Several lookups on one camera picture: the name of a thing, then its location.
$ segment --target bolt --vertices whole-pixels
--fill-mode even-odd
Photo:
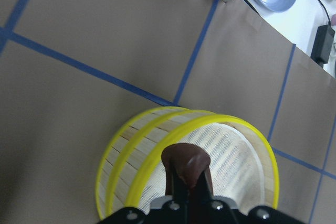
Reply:
[[[126,215],[126,218],[128,220],[136,220],[138,218],[138,214],[135,212],[130,212],[128,215]]]
[[[216,209],[216,210],[221,210],[223,208],[223,204],[217,200],[212,202],[211,206],[213,209]]]
[[[266,220],[269,218],[269,213],[264,209],[258,209],[257,216],[261,219]]]
[[[177,204],[175,202],[171,202],[171,204],[169,205],[169,208],[172,209],[173,211],[177,211],[177,210],[179,210],[180,206],[179,206],[179,204]]]

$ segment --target yellow basket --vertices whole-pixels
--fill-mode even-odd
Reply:
[[[239,141],[231,144],[231,136]],[[224,143],[227,147],[223,154],[217,153],[215,156],[218,147],[225,145],[220,142],[223,139],[226,139]],[[250,166],[243,165],[244,172],[235,176],[231,168],[228,168],[235,167],[233,163],[223,170],[217,169],[219,165],[215,160],[218,160],[220,154],[220,158],[226,155],[225,161],[236,162],[237,159],[242,159],[242,156],[234,159],[234,155],[239,155],[240,150],[245,149],[253,160],[251,167],[257,170],[259,163],[261,167],[262,178],[257,178],[256,183],[260,179],[262,196],[255,205],[277,207],[279,177],[276,160],[267,140],[255,127],[233,116],[180,107],[160,107],[129,120],[115,134],[104,152],[96,181],[96,203],[100,218],[103,219],[124,206],[135,206],[147,212],[150,201],[164,195],[165,175],[161,153],[167,146],[180,142],[196,144],[209,153],[212,158],[210,169],[214,193],[217,191],[222,196],[238,201],[237,197],[240,196],[242,200],[254,197],[253,188],[244,189],[248,185],[244,181],[249,179],[246,168]],[[220,177],[228,172],[234,175],[231,182]]]

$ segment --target black cable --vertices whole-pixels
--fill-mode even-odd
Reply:
[[[258,15],[260,15],[260,14],[258,13],[258,11],[254,8],[254,6],[253,6],[248,0],[244,0],[244,1],[245,1],[245,3],[246,3],[249,7],[251,7],[252,10],[254,10]]]
[[[323,7],[324,11],[326,12],[326,15],[327,15],[327,18],[328,18],[328,24],[331,25],[330,17],[329,17],[329,14],[327,12],[326,7],[323,5],[323,3],[320,0],[317,0],[317,1],[320,3],[320,5]]]

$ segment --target white mesh bottom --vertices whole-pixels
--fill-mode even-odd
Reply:
[[[265,203],[263,167],[252,145],[238,130],[212,123],[178,142],[198,145],[209,153],[214,195],[233,199],[245,214],[252,207]],[[150,202],[163,196],[164,191],[165,170],[160,162],[146,184],[139,208],[148,213]]]

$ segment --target white surface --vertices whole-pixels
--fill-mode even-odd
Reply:
[[[249,1],[261,17],[310,56],[317,28],[328,23],[327,16],[317,0],[296,0],[290,9],[283,13],[271,12],[257,4],[254,0]],[[331,16],[336,14],[336,1],[321,1],[325,5],[331,19]],[[335,76],[333,68],[329,64],[324,65],[324,69]]]

